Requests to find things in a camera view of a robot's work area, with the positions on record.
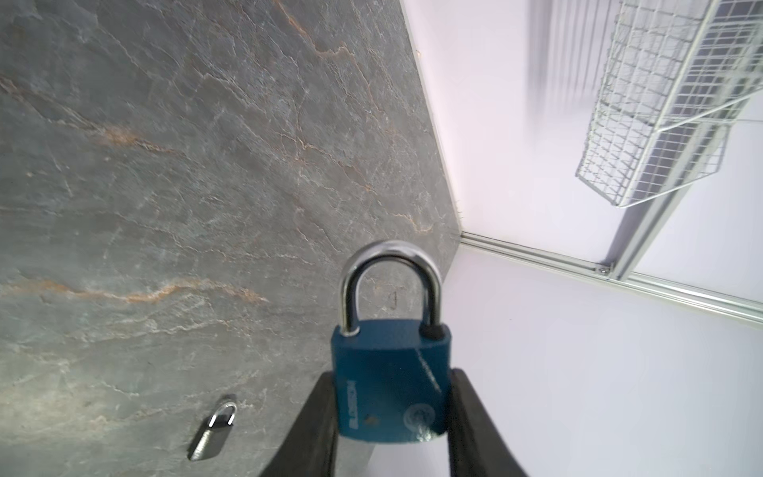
gray marble surface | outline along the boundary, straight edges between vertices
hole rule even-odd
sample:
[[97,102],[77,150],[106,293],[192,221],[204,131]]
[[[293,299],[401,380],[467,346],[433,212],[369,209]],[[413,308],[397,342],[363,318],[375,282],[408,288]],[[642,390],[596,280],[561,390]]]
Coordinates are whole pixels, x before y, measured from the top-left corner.
[[[1,0],[0,473],[257,475],[344,261],[399,238],[445,272],[457,234],[397,2]],[[366,317],[418,307],[399,265],[362,285]]]

scratch mark on padlock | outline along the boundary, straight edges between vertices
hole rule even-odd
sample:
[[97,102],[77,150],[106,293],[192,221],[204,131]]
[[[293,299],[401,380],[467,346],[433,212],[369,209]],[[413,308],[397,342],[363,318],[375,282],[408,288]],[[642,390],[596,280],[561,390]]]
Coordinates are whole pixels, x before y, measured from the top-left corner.
[[432,369],[429,367],[429,363],[424,359],[424,355],[421,354],[421,350],[416,350],[416,356],[419,358],[419,363],[421,363],[421,369],[424,370],[424,373],[427,375],[427,378],[432,382],[432,386],[434,386],[435,390],[437,390],[438,393],[442,394],[443,390],[439,388],[439,384],[437,384],[437,380],[434,377],[434,373],[432,372]]

silver padlock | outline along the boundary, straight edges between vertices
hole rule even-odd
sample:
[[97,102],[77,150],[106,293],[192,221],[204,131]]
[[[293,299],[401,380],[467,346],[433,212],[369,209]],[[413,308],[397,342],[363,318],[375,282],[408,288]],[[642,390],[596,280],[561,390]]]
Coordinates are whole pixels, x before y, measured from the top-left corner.
[[[231,409],[228,419],[227,409]],[[236,417],[236,402],[227,399],[217,406],[208,421],[201,425],[201,428],[194,437],[193,444],[188,449],[188,460],[204,460],[215,457],[223,449],[228,434],[233,429],[233,419]]]

white wire basket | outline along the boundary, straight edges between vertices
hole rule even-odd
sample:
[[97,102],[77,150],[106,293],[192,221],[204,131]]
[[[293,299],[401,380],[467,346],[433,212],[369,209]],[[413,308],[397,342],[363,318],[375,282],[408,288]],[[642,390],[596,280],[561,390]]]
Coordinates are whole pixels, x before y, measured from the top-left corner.
[[623,1],[576,175],[625,208],[718,172],[761,79],[763,2]]

metal grid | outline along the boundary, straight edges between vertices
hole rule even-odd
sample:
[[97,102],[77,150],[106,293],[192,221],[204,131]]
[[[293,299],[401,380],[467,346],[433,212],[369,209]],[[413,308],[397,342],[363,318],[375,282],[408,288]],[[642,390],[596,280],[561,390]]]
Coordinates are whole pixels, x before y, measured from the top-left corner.
[[763,79],[763,1],[620,4],[577,176],[618,207],[717,172]]

